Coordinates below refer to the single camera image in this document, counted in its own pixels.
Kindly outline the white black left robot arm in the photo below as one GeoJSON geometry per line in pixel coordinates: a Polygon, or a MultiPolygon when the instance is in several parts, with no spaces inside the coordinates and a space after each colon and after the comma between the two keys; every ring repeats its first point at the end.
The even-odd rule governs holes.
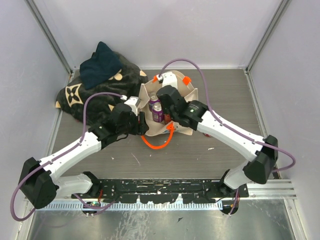
{"type": "Polygon", "coordinates": [[[91,172],[64,177],[63,174],[86,157],[119,141],[121,135],[142,136],[148,131],[145,113],[124,103],[117,104],[109,119],[87,129],[80,139],[40,160],[24,162],[19,189],[35,209],[42,209],[57,197],[83,194],[95,198],[101,183],[91,172]]]}

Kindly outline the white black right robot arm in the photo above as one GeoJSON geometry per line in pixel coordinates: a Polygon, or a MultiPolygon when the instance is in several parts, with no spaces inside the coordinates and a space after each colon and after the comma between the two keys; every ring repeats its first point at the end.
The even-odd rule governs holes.
{"type": "Polygon", "coordinates": [[[186,101],[171,85],[160,88],[156,95],[164,113],[170,115],[174,122],[218,139],[245,158],[244,163],[228,169],[220,179],[217,189],[223,196],[231,197],[240,186],[249,182],[262,185],[267,183],[278,159],[278,152],[274,149],[278,140],[274,136],[264,138],[249,133],[212,114],[204,103],[198,100],[186,101]]]}

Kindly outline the beige canvas tote bag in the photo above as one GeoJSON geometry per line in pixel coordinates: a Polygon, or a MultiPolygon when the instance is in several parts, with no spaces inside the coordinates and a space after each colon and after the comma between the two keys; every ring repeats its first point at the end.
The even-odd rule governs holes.
{"type": "Polygon", "coordinates": [[[167,71],[161,76],[154,76],[147,83],[142,83],[138,98],[138,110],[144,112],[145,121],[149,129],[141,137],[143,142],[151,149],[165,148],[172,140],[174,133],[187,136],[193,130],[173,121],[171,110],[180,114],[188,106],[188,102],[198,100],[198,89],[193,87],[192,80],[177,70],[167,71]],[[163,134],[169,134],[162,145],[153,145],[146,139],[163,134]]]}

